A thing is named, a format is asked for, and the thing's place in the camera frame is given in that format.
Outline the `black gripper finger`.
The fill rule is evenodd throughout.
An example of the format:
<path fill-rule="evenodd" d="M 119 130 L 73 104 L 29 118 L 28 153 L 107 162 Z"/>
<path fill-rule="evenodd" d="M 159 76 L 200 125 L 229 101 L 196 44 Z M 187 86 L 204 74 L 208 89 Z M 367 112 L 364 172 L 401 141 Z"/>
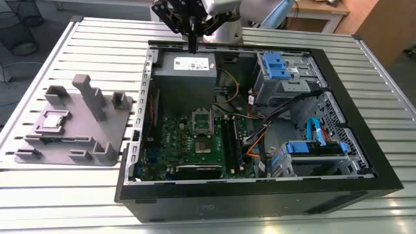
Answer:
<path fill-rule="evenodd" d="M 193 54 L 193 34 L 189 25 L 187 1 L 173 1 L 175 4 L 179 5 L 179 12 L 175 7 L 168 7 L 168 2 L 168 0 L 155 0 L 151 9 L 171 31 L 175 34 L 181 34 L 187 39 L 188 52 Z"/>
<path fill-rule="evenodd" d="M 192 53 L 197 52 L 199 38 L 203 36 L 211 36 L 219 27 L 228 21 L 232 16 L 232 12 L 215 15 L 211 19 L 203 22 L 201 14 L 197 14 L 192 18 Z"/>

